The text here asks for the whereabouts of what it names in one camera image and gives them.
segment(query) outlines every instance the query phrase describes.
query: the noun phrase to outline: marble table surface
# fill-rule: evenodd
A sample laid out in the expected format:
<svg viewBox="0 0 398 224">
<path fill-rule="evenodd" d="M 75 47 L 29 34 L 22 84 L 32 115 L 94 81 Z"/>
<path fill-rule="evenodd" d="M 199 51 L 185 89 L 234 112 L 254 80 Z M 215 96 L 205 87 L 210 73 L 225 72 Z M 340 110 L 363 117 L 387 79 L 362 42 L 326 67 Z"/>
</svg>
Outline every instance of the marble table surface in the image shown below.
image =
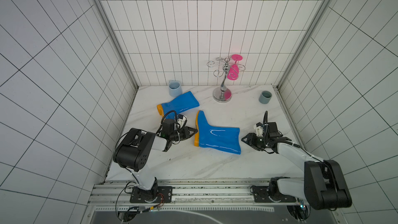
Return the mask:
<svg viewBox="0 0 398 224">
<path fill-rule="evenodd" d="M 157 179 L 258 179 L 271 177 L 302 177 L 303 172 L 279 154 L 256 151 L 240 139 L 254 131 L 254 124 L 262 122 L 268 111 L 268 122 L 276 122 L 284 136 L 295 137 L 271 85 L 230 85 L 232 99 L 227 103 L 216 102 L 212 97 L 218 86 L 182 86 L 183 92 L 191 91 L 200 106 L 182 114 L 187 117 L 187 126 L 195 128 L 198 110 L 203 110 L 210 125 L 239 127 L 241 154 L 222 152 L 212 148 L 193 145 L 194 137 L 173 144 L 167 152 L 151 150 L 147 166 Z M 272 92 L 268 104 L 258 101 L 264 90 Z M 156 132 L 162 117 L 156 105 L 169 102 L 167 86 L 139 87 L 137 96 L 127 118 L 123 133 L 132 127 Z M 131 180 L 127 170 L 112 162 L 106 181 Z"/>
</svg>

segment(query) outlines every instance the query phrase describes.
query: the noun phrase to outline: mounting plate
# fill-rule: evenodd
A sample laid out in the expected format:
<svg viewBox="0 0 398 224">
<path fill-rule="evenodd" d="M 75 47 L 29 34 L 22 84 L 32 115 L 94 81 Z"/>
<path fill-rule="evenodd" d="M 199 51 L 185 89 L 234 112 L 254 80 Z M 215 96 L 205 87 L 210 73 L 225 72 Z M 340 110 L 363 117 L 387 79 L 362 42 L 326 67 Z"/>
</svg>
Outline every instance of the mounting plate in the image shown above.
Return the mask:
<svg viewBox="0 0 398 224">
<path fill-rule="evenodd" d="M 254 196 L 254 202 L 296 202 L 296 198 L 290 195 L 280 194 L 278 200 L 272 200 L 268 195 L 268 186 L 256 186 L 252 187 L 252 193 Z"/>
<path fill-rule="evenodd" d="M 162 197 L 159 195 L 153 201 L 146 201 L 140 198 L 138 194 L 139 189 L 134 187 L 131 192 L 130 203 L 160 203 Z M 158 193 L 162 193 L 164 196 L 164 203 L 172 201 L 173 187 L 171 186 L 158 186 Z"/>
</svg>

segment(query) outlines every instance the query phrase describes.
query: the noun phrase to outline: gray cup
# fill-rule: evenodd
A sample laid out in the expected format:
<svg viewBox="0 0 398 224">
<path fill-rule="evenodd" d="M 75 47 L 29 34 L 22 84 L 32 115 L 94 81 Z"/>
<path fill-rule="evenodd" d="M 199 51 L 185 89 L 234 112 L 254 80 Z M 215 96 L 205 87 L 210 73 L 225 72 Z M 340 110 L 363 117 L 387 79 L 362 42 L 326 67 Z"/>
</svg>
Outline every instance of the gray cup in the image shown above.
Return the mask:
<svg viewBox="0 0 398 224">
<path fill-rule="evenodd" d="M 178 81 L 169 82 L 169 94 L 172 97 L 177 97 L 182 94 L 181 84 Z"/>
<path fill-rule="evenodd" d="M 258 98 L 258 101 L 261 102 L 262 104 L 267 104 L 269 100 L 272 97 L 272 93 L 269 91 L 262 91 L 260 94 L 260 97 Z"/>
</svg>

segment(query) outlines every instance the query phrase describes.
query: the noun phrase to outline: blue rain boot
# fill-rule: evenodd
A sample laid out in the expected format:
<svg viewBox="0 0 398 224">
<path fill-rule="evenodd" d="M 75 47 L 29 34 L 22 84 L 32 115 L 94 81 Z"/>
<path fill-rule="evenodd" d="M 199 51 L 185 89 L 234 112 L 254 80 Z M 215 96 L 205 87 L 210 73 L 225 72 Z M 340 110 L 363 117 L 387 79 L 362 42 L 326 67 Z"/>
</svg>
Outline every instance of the blue rain boot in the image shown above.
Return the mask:
<svg viewBox="0 0 398 224">
<path fill-rule="evenodd" d="M 180 96 L 177 96 L 174 100 L 162 103 L 157 105 L 159 114 L 163 117 L 166 113 L 174 110 L 177 114 L 187 111 L 189 109 L 195 108 L 199 106 L 199 102 L 196 100 L 195 96 L 193 96 L 192 92 L 183 93 Z M 174 113 L 170 113 L 166 116 L 166 118 L 174 118 Z"/>
<path fill-rule="evenodd" d="M 213 127 L 207 123 L 205 113 L 198 111 L 196 129 L 198 132 L 195 134 L 195 146 L 240 154 L 239 128 Z"/>
</svg>

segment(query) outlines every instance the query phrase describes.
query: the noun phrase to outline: robotic arm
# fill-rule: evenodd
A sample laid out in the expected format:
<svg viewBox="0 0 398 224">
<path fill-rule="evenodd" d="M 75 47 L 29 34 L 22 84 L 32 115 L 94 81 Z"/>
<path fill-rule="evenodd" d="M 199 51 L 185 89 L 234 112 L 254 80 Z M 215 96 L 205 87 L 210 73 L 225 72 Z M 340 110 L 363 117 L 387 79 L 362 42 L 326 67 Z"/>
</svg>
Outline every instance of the robotic arm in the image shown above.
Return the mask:
<svg viewBox="0 0 398 224">
<path fill-rule="evenodd" d="M 175 141 L 188 139 L 197 133 L 197 129 L 185 126 L 186 117 L 181 114 L 176 114 L 174 119 L 165 119 L 172 112 L 176 113 L 170 111 L 162 118 L 156 133 L 131 128 L 113 153 L 113 161 L 132 173 L 138 184 L 135 192 L 146 201 L 154 200 L 158 194 L 157 179 L 145 166 L 150 151 L 166 152 Z"/>
<path fill-rule="evenodd" d="M 278 201 L 283 195 L 294 196 L 306 200 L 316 210 L 350 207 L 351 195 L 340 165 L 334 160 L 314 156 L 283 137 L 275 122 L 268 123 L 267 114 L 263 123 L 254 126 L 256 133 L 249 133 L 242 141 L 258 151 L 272 149 L 266 152 L 281 154 L 304 172 L 304 178 L 271 178 L 267 190 L 269 197 Z"/>
</svg>

